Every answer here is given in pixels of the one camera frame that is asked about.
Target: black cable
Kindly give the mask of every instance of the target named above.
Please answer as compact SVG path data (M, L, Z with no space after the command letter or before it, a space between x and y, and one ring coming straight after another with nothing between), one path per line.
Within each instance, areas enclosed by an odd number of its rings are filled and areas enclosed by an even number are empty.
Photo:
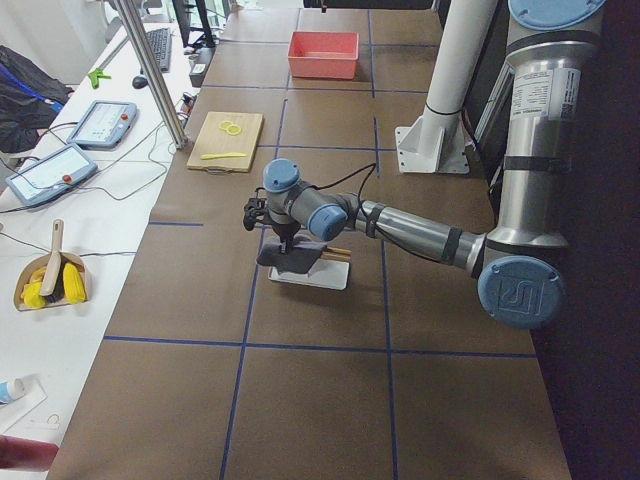
M362 215L364 216L366 222L369 221L369 216L364 211L364 207L362 205L362 190L364 190L364 186L367 183L367 180L369 180L369 177L371 176L371 174L375 170L376 164L374 163L372 165L373 165L373 168L371 168L371 170L369 170L369 173L367 173L367 175L362 180L362 183L360 184L360 188L358 189L358 194L357 194L358 210L362 213ZM390 234L389 232L386 232L383 228L381 228L377 223L375 224L374 228L375 228L376 232L380 233L380 235L382 235L387 241L389 241L391 244L395 245L396 247L400 248L401 250L405 251L406 253L408 253L410 255L413 255L414 257L418 257L418 258L420 258L422 260L426 260L428 262L440 263L437 260L434 260L433 258L426 257L424 255L421 255L419 253L416 253L416 252L410 250L408 247L403 245L397 238L394 238L394 236L392 234Z
M359 174L360 172L366 170L367 168L370 168L371 171L368 173L367 177L365 178L365 182L366 180L369 178L369 175L371 175L371 173L373 172L373 170L375 169L376 164L375 163L370 163L368 165L365 165L364 167L359 168L358 170L356 170L355 172L350 173L349 175L342 177L340 180L336 180L333 183L330 183L328 185L323 185L322 187L316 187L316 190L325 190L327 188L331 188L331 187L335 187L336 185L341 184L342 182L349 180L351 177L356 176L357 174Z
M2 235L2 236L4 236L4 237L7 237L7 238L10 238L10 239L11 239L11 240L13 240L14 242L21 243L22 245L27 245L27 246L29 246L29 247L33 247L33 248L36 248L36 249L38 249L38 250L42 250L43 252L49 252L49 250L48 250L48 249L46 249L46 248L39 247L38 245L34 245L33 243L25 242L25 241L23 241L23 240L18 240L17 238L12 237L12 236L11 236L11 235L9 235L8 233L0 232L0 235Z
M462 126L464 127L464 130L467 132L467 135L469 135L469 138L471 139L471 143L473 143L473 148L475 148L476 152L478 152L478 156L482 158L482 150L480 149L480 142L478 142L478 139L475 137L473 133L473 128L469 123L469 118L465 115L465 112L462 112L461 117L462 117Z
M43 252L49 252L50 250L47 248L43 248L40 247L38 245L34 245L33 243L29 243L29 242L25 242L23 240L19 240L15 237L12 237L11 235L4 233L4 232L0 232L0 235L7 237L11 240L13 240L14 242L17 243L21 243L22 245L27 245L29 247L33 247L37 250L42 250ZM123 251L123 252L107 252L107 253L98 253L98 252L93 252L93 253L83 253L82 255L78 255L79 257L108 257L110 255L135 255L137 252L127 252L127 251Z
M153 146L151 147L151 150L149 151L147 158L155 163L156 165L159 165L162 168L162 172L160 172L158 175L156 175L155 177L153 177L151 180L149 180L148 182L146 182L144 185L142 185L141 187L136 188L135 190L133 190L132 192L128 193L127 195L125 195L124 197L116 197L115 195L113 195L111 192L109 192L106 188L103 187L76 187L75 190L82 190L82 191L92 191L92 190L101 190L104 193L106 193L109 197L111 197L112 199L114 199L117 202L121 202L123 200L126 200L127 198L135 195L136 193L138 193L139 191L143 190L144 188L148 187L149 185L151 185L153 182L155 182L156 180L158 180L159 178L163 177L168 171L169 169L167 168L166 165L164 165L161 162L158 162L157 160L154 160L153 158L151 158L151 154L153 153L153 151L157 148L157 143L158 143L158 132L160 131L162 125L158 125L154 130L152 130L149 135L147 135L144 140L146 140L151 133L155 132L155 138L153 140ZM105 170L107 170L107 168L110 168L113 164L109 165L108 167L103 168L102 170L100 170L100 172L104 172Z
M42 132L42 135L40 135L38 137L38 141L40 141L42 139L42 137L44 137L45 135L47 135L48 133L50 133L51 135L53 135L54 137L56 137L58 140L60 140L60 142L62 142L63 145L67 145L67 142L65 142L64 140L62 140L58 135L55 134L55 132L53 131L54 129L57 129L59 127L70 127L70 126L76 126L78 124L78 122L65 122L65 123L59 123L58 125L53 125L52 127L47 128L44 132Z
M83 253L79 257L109 257L111 255L135 255L138 252L107 252L107 253Z

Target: white pillar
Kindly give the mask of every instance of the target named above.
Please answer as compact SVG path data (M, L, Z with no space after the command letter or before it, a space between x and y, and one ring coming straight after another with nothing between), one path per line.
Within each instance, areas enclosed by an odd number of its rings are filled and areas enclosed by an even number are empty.
M468 173L460 110L498 0L452 0L422 116L398 127L401 172Z

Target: white bracket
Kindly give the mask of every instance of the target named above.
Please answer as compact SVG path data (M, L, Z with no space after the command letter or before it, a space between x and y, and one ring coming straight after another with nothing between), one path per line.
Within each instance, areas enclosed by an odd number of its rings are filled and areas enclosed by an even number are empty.
M411 127L396 127L398 168L402 173L469 173L469 162L464 155L464 135L461 120L447 135L445 127L438 127L430 145L420 148L422 138L420 116Z

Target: backpack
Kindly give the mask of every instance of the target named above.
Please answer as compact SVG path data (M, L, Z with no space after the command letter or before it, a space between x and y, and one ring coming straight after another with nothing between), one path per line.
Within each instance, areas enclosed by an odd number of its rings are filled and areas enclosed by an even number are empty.
M72 91L0 45L0 151L32 149L38 143L37 130L51 125Z

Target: computer mouse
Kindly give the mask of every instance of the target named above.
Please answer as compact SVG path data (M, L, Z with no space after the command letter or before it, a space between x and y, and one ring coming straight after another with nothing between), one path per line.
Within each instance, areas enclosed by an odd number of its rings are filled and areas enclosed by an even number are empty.
M149 80L147 80L147 77L144 75L136 75L133 77L133 81L131 82L131 86L136 89L144 88L147 85L149 85Z

